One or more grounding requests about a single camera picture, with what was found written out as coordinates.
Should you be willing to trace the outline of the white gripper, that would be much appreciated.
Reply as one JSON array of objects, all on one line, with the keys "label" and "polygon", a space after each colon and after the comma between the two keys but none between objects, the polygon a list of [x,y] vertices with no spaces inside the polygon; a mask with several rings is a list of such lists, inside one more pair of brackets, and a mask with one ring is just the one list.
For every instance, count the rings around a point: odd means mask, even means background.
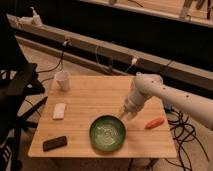
[{"label": "white gripper", "polygon": [[118,118],[123,119],[125,116],[128,120],[132,120],[144,107],[144,97],[128,96],[124,101],[124,107],[119,110]]}]

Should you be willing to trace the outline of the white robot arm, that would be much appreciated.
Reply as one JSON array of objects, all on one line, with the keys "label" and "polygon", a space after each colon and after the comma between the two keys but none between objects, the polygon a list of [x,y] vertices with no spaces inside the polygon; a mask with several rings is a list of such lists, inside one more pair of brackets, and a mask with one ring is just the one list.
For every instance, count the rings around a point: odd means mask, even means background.
[{"label": "white robot arm", "polygon": [[131,86],[122,106],[121,117],[127,114],[134,118],[146,101],[156,96],[213,130],[213,100],[167,86],[157,74],[138,72],[133,77]]}]

